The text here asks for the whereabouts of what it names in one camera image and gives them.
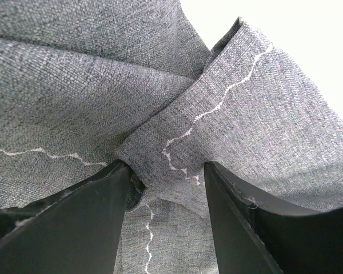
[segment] seam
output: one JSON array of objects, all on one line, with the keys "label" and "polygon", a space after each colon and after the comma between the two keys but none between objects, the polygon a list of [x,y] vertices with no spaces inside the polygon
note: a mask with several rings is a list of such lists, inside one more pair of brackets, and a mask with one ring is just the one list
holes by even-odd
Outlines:
[{"label": "seam", "polygon": [[262,52],[262,53],[259,53],[257,54],[256,56],[254,56],[253,58],[253,64],[252,64],[252,67],[249,71],[249,73],[247,74],[246,77],[244,77],[241,81],[237,82],[237,83],[234,83],[234,84],[231,84],[230,86],[228,86],[226,89],[225,89],[225,92],[224,92],[224,95],[222,96],[222,99],[221,101],[213,108],[211,109],[210,111],[207,111],[207,112],[204,112],[204,113],[201,113],[201,114],[198,114],[197,116],[194,117],[194,120],[192,122],[192,126],[184,133],[182,134],[181,136],[179,137],[175,137],[175,138],[172,138],[172,139],[168,139],[167,142],[166,142],[166,145],[165,147],[163,148],[162,150],[162,155],[164,155],[167,160],[168,160],[168,164],[169,164],[169,168],[170,170],[175,170],[175,171],[182,171],[184,174],[185,174],[185,180],[189,180],[191,178],[194,178],[196,179],[196,184],[197,185],[200,185],[201,182],[199,181],[199,177],[198,175],[196,176],[188,176],[188,169],[187,168],[176,168],[175,166],[173,166],[172,164],[172,157],[171,157],[171,152],[168,152],[167,149],[168,147],[173,144],[175,141],[177,140],[180,140],[180,139],[183,139],[189,135],[192,134],[192,131],[194,130],[194,126],[196,125],[196,123],[201,120],[204,116],[207,116],[209,114],[212,114],[214,113],[215,111],[218,111],[221,109],[223,103],[225,102],[225,99],[229,93],[229,91],[233,88],[233,87],[236,87],[236,86],[239,86],[241,84],[244,84],[245,82],[249,81],[250,80],[250,77],[252,77],[252,74],[253,74],[253,71],[257,65],[257,62],[261,59],[262,56],[270,53],[271,51],[273,50],[273,45],[270,44],[267,49]]},{"label": "seam", "polygon": [[34,43],[34,42],[25,41],[25,40],[15,40],[15,39],[10,39],[8,37],[0,37],[0,40],[5,41],[5,42],[17,42],[17,43],[21,43],[21,44],[24,44],[24,45],[29,45],[29,46],[33,46],[33,47],[47,48],[47,49],[52,49],[52,50],[56,50],[56,51],[66,52],[66,53],[75,53],[75,54],[87,55],[87,56],[90,56],[90,57],[101,58],[101,59],[109,60],[109,61],[112,61],[112,62],[119,62],[119,63],[124,63],[124,64],[127,64],[127,65],[143,67],[143,68],[159,71],[159,72],[162,72],[162,73],[165,73],[165,74],[171,74],[171,75],[174,75],[174,76],[177,76],[177,77],[187,78],[187,79],[192,80],[192,81],[196,80],[196,79],[190,78],[188,76],[176,74],[174,72],[160,70],[160,69],[157,69],[157,68],[154,68],[154,67],[147,67],[147,66],[143,66],[143,65],[139,65],[139,64],[135,64],[135,63],[129,63],[129,62],[125,62],[125,61],[118,60],[118,59],[111,59],[111,58],[107,58],[107,57],[102,57],[102,56],[91,54],[91,53],[84,53],[84,52],[76,51],[76,50],[68,50],[68,49],[66,49],[64,47],[56,47],[56,46],[52,46],[52,45]]},{"label": "seam", "polygon": [[17,156],[17,155],[21,155],[21,154],[25,154],[25,153],[29,153],[29,152],[41,152],[41,153],[47,155],[51,159],[59,159],[59,158],[67,158],[67,157],[69,157],[69,158],[74,158],[74,159],[79,160],[84,166],[96,166],[96,165],[100,165],[100,166],[104,166],[104,167],[107,166],[107,163],[105,163],[105,162],[98,162],[98,163],[86,162],[77,153],[64,154],[64,155],[50,154],[47,151],[45,151],[42,147],[32,148],[30,150],[20,151],[20,152],[7,152],[6,150],[3,150],[3,149],[0,148],[0,152],[3,152],[7,156]]},{"label": "seam", "polygon": [[154,212],[150,209],[150,207],[149,207],[148,204],[146,204],[146,207],[147,207],[148,210],[150,211],[150,220],[148,221],[148,223],[147,223],[147,225],[146,225],[146,229],[150,232],[150,240],[149,240],[149,242],[147,243],[147,246],[145,247],[146,252],[147,252],[147,254],[149,255],[149,259],[148,259],[148,261],[146,262],[146,265],[145,265],[145,272],[146,272],[146,274],[150,274],[148,268],[149,268],[149,264],[150,264],[150,261],[151,261],[151,258],[153,257],[153,255],[152,255],[151,252],[150,252],[149,245],[150,245],[150,243],[152,242],[153,237],[154,237],[154,234],[153,234],[153,232],[152,232],[151,229],[150,229],[150,223],[151,223],[151,221],[153,220],[155,214],[154,214]]}]

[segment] gray fabric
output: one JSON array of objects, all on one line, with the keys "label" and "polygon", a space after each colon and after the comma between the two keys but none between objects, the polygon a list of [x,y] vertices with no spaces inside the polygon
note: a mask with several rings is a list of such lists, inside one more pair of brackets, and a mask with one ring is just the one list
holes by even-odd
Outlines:
[{"label": "gray fabric", "polygon": [[117,155],[159,197],[203,217],[202,167],[211,160],[296,204],[343,206],[343,121],[287,54],[236,24],[201,77]]},{"label": "gray fabric", "polygon": [[0,1],[0,208],[116,158],[147,189],[115,273],[218,272],[208,160],[291,202],[343,206],[343,121],[249,24],[209,52],[177,0]]}]

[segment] white stitching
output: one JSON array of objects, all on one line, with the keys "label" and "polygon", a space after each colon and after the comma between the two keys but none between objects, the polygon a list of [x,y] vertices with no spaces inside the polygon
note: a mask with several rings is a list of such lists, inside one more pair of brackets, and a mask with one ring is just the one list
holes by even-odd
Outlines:
[{"label": "white stitching", "polygon": [[7,156],[16,156],[16,155],[20,155],[20,154],[24,154],[24,153],[28,153],[28,152],[41,152],[41,153],[46,154],[51,159],[71,157],[71,158],[75,158],[75,159],[80,160],[80,162],[84,166],[94,166],[94,165],[100,165],[100,166],[104,166],[104,167],[107,166],[107,163],[105,163],[105,162],[99,162],[99,163],[86,162],[77,153],[66,154],[66,155],[52,155],[52,154],[49,154],[47,151],[45,151],[42,147],[33,148],[31,150],[26,150],[26,151],[21,151],[21,152],[7,152],[7,151],[0,148],[0,152],[3,152]]},{"label": "white stitching", "polygon": [[253,61],[252,67],[251,67],[249,73],[247,74],[247,76],[244,77],[244,78],[243,78],[241,81],[239,81],[238,83],[231,84],[230,86],[228,86],[228,87],[225,89],[225,92],[224,92],[224,95],[223,95],[221,101],[220,101],[212,110],[207,111],[207,112],[202,113],[202,114],[199,114],[199,115],[197,115],[196,117],[194,117],[194,121],[193,121],[193,123],[192,123],[192,126],[191,126],[184,134],[182,134],[182,135],[179,136],[179,137],[176,137],[176,138],[167,140],[166,146],[163,148],[163,150],[162,150],[161,153],[162,153],[164,156],[166,156],[166,158],[167,158],[167,160],[168,160],[168,162],[169,162],[169,167],[170,167],[171,170],[180,170],[180,171],[182,171],[182,172],[185,174],[185,180],[189,180],[189,179],[191,179],[191,178],[195,178],[196,181],[197,181],[197,185],[201,184],[201,182],[199,181],[199,176],[198,176],[198,175],[197,175],[197,176],[188,177],[188,170],[187,170],[187,168],[177,169],[175,166],[173,166],[173,165],[172,165],[172,157],[170,156],[170,152],[167,152],[166,149],[167,149],[172,143],[174,143],[176,140],[179,140],[179,139],[182,139],[182,138],[184,138],[184,137],[189,136],[189,135],[192,133],[195,124],[196,124],[199,120],[201,120],[204,116],[206,116],[206,115],[208,115],[208,114],[212,114],[212,113],[214,113],[215,111],[219,110],[219,109],[221,108],[222,104],[224,103],[225,98],[226,98],[226,96],[228,95],[228,92],[229,92],[233,87],[236,87],[236,86],[238,86],[238,85],[240,85],[240,84],[244,84],[245,82],[247,82],[247,81],[250,79],[250,77],[252,77],[254,68],[256,67],[256,64],[257,64],[257,62],[259,61],[259,59],[260,59],[263,55],[265,55],[265,54],[271,52],[272,50],[273,50],[273,45],[270,44],[264,52],[257,54],[257,55],[254,57],[254,61]]},{"label": "white stitching", "polygon": [[151,221],[153,220],[153,217],[155,216],[155,214],[153,213],[153,211],[150,209],[150,207],[149,207],[149,205],[148,204],[146,204],[146,206],[147,206],[147,208],[149,209],[149,211],[150,211],[150,213],[151,213],[151,216],[150,216],[150,221],[148,221],[148,223],[147,223],[147,225],[146,225],[146,229],[148,230],[148,231],[150,231],[150,240],[149,240],[149,242],[147,243],[147,246],[146,246],[146,251],[147,251],[147,253],[149,254],[149,260],[147,261],[147,263],[146,263],[146,265],[145,265],[145,272],[147,273],[147,274],[150,274],[149,273],[149,271],[147,270],[147,268],[149,267],[149,263],[150,263],[150,261],[151,261],[151,258],[153,257],[153,255],[151,254],[151,252],[150,252],[150,249],[149,249],[149,244],[151,243],[151,241],[153,240],[153,237],[154,237],[154,234],[153,234],[153,232],[151,231],[151,229],[150,229],[150,223],[151,223]]}]

